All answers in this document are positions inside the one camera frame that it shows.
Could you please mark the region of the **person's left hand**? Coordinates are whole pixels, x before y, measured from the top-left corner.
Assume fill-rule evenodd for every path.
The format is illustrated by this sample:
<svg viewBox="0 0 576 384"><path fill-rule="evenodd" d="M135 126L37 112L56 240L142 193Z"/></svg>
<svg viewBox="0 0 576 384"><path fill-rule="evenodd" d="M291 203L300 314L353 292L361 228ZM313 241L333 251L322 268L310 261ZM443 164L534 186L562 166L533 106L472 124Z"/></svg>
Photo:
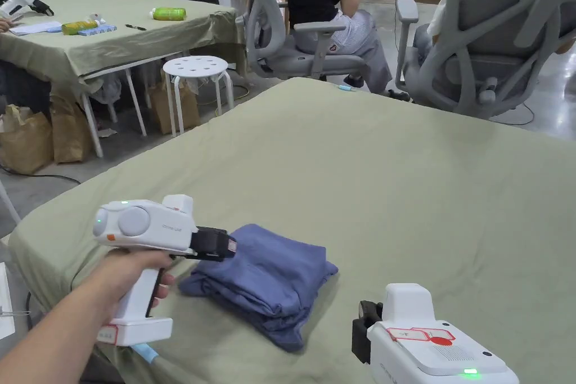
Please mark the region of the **person's left hand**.
<svg viewBox="0 0 576 384"><path fill-rule="evenodd" d="M163 251L113 250L96 266L85 281L102 310L102 324L109 323L120 300L133 288L144 270L162 270L172 265Z"/></svg>

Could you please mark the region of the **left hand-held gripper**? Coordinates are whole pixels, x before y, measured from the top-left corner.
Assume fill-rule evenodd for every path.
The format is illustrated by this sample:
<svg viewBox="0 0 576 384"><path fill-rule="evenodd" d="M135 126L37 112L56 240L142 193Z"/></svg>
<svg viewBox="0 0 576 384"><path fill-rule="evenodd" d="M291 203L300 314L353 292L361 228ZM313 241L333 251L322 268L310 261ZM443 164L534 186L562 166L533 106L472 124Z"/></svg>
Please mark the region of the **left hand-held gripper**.
<svg viewBox="0 0 576 384"><path fill-rule="evenodd" d="M93 235L101 245L129 251L159 250L197 259L191 246L199 232L193 219L193 199L167 195L162 202L150 200L112 201L96 213ZM207 260L222 262L236 255L237 242L224 229L206 227L211 234ZM98 333L98 341L118 347L165 340L172 334L170 318L149 316L152 296L160 283L158 269L140 272L138 281L120 300L118 311Z"/></svg>

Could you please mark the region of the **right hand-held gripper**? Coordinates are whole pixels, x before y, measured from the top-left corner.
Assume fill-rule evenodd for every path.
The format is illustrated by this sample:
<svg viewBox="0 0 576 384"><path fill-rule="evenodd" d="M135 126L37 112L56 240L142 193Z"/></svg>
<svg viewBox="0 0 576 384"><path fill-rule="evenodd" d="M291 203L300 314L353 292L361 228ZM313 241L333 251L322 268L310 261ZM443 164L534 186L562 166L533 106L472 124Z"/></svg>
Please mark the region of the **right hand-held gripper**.
<svg viewBox="0 0 576 384"><path fill-rule="evenodd" d="M494 352L435 316L431 293L391 283L382 302L362 300L352 353L376 383L518 383Z"/></svg>

